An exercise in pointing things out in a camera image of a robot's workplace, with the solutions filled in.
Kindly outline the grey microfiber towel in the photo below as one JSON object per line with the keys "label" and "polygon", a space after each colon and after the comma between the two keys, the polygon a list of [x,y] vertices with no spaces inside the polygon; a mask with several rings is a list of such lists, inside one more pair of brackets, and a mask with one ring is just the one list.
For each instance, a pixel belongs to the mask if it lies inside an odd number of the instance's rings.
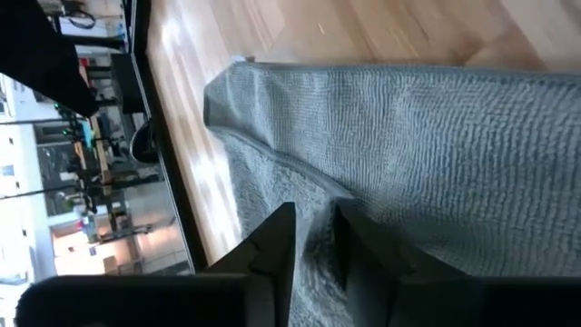
{"label": "grey microfiber towel", "polygon": [[242,235],[296,205],[291,327],[354,327],[339,202],[465,273],[581,277],[581,75],[246,62],[203,106]]}

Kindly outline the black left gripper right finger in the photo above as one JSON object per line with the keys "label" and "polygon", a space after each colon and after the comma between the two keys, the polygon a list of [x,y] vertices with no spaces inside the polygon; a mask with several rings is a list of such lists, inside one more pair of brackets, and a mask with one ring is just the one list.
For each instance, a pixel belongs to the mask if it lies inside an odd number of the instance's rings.
{"label": "black left gripper right finger", "polygon": [[346,203],[337,206],[333,228],[356,327],[476,327],[474,286],[465,273]]}

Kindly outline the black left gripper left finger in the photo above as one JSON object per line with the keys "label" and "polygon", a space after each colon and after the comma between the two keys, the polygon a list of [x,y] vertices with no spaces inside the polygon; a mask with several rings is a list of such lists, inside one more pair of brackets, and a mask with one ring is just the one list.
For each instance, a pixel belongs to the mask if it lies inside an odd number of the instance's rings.
{"label": "black left gripper left finger", "polygon": [[288,327],[295,244],[295,204],[283,203],[203,272],[203,327]]}

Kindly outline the black frame hook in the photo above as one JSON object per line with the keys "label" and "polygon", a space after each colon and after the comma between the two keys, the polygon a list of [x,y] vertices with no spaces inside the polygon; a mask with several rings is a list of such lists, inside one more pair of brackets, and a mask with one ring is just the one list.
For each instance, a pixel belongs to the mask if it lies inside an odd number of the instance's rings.
{"label": "black frame hook", "polygon": [[136,130],[130,142],[130,154],[135,161],[142,164],[157,164],[159,162],[159,154],[150,121],[145,122]]}

